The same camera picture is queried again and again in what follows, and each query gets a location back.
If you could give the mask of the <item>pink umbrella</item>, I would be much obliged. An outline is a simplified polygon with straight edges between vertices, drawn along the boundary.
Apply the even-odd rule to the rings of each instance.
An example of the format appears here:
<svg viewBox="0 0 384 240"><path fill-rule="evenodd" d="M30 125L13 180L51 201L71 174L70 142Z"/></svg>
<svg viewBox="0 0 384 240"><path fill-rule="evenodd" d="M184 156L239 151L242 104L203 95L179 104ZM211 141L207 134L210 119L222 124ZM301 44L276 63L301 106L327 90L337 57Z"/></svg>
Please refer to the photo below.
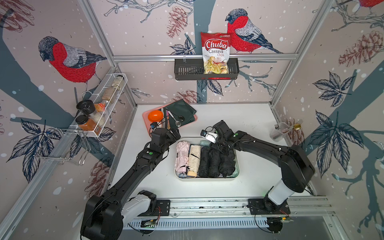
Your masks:
<svg viewBox="0 0 384 240"><path fill-rule="evenodd" d="M188 170L190 143L180 141L176 146L175 172L178 174L186 173Z"/></svg>

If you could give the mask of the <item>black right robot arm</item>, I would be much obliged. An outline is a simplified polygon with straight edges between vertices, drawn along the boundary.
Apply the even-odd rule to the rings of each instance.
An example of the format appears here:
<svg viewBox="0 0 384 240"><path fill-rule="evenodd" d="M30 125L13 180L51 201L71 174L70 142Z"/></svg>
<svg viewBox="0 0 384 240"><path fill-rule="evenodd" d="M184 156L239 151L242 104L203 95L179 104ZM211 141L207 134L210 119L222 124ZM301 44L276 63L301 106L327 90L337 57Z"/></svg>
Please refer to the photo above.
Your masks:
<svg viewBox="0 0 384 240"><path fill-rule="evenodd" d="M315 168L305 151L297 146L275 145L257 139L246 132L233 132L221 120L213 126L218 134L216 141L219 146L235 149L262 157L281 169L281 180L273 186L263 199L264 209L278 211L283 203L294 193L302 193L315 174Z"/></svg>

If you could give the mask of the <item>long black umbrella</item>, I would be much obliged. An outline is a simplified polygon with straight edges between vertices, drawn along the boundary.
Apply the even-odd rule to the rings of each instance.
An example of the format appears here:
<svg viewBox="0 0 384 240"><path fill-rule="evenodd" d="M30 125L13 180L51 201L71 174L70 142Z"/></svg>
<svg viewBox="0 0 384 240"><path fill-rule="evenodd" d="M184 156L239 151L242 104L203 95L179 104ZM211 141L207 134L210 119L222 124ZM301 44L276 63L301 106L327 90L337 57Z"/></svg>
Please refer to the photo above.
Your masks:
<svg viewBox="0 0 384 240"><path fill-rule="evenodd" d="M210 167L210 147L204 146L201 149L201 160L200 160L200 166L199 166L199 177L200 178L207 178L209 173L209 167Z"/></svg>

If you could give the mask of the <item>beige umbrella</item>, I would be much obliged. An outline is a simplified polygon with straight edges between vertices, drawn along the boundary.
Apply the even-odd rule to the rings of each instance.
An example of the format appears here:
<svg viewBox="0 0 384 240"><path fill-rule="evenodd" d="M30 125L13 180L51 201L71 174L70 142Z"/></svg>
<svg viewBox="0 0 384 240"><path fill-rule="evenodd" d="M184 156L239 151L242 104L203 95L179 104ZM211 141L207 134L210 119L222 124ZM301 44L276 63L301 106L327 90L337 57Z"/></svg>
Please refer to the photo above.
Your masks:
<svg viewBox="0 0 384 240"><path fill-rule="evenodd" d="M201 162L201 148L202 147L198 145L190 146L189 160L187 165L187 176L190 178L196 178L198 175Z"/></svg>

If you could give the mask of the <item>mint green umbrella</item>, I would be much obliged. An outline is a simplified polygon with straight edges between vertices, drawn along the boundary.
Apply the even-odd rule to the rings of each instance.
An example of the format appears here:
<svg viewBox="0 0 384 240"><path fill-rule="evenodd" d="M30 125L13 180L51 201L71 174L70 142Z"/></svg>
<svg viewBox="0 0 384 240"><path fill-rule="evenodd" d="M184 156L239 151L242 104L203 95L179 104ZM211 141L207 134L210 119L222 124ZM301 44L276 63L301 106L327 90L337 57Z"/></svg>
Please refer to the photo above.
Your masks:
<svg viewBox="0 0 384 240"><path fill-rule="evenodd" d="M233 173L233 177L236 178L239 175L239 170L238 168L235 168L235 171Z"/></svg>

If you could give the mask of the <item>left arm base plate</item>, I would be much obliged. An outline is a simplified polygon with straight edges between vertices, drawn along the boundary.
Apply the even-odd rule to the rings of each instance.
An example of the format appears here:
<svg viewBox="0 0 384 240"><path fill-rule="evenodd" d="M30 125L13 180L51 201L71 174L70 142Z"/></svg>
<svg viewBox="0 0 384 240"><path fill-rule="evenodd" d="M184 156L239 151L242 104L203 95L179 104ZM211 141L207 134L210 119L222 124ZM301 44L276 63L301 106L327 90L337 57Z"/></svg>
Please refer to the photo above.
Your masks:
<svg viewBox="0 0 384 240"><path fill-rule="evenodd" d="M155 200L151 201L149 209L140 214L140 217L146 216L168 216L170 214L170 200Z"/></svg>

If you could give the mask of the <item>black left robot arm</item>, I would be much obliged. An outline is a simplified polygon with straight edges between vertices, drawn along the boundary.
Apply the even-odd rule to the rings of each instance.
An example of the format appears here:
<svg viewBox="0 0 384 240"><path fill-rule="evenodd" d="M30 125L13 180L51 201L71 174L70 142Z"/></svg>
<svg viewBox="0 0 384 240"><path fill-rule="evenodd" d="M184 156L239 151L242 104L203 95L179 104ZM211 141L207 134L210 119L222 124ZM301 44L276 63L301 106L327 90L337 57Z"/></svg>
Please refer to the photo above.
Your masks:
<svg viewBox="0 0 384 240"><path fill-rule="evenodd" d="M155 202L156 197L148 191L138 194L131 201L129 197L141 181L165 159L164 153L180 138L177 128L155 129L151 141L138 153L126 174L101 196L92 196L87 201L80 230L81 237L90 240L117 240L124 226L122 210L126 203L132 203L134 209L131 213L136 213L130 214L131 219L147 212L150 206L155 206L156 204L151 202Z"/></svg>

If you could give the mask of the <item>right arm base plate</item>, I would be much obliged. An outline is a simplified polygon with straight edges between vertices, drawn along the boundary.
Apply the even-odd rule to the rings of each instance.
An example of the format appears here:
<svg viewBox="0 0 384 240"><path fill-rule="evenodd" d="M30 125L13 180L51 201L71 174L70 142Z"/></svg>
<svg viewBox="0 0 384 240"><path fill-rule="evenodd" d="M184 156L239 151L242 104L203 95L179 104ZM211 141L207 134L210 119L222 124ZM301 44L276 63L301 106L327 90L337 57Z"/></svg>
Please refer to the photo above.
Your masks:
<svg viewBox="0 0 384 240"><path fill-rule="evenodd" d="M291 210L287 201L276 205L267 198L248 199L247 208L251 215L290 215Z"/></svg>

